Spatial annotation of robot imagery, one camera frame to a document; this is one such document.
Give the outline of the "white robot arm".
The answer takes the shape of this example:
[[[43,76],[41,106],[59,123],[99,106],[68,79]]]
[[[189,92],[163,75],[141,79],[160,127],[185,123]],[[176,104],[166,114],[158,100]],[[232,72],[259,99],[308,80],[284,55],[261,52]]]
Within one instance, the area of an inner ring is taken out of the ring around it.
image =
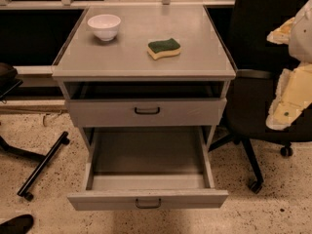
[[[312,103],[312,0],[271,31],[267,40],[287,45],[289,55],[299,61],[293,70],[283,69],[266,118],[268,128],[282,131]]]

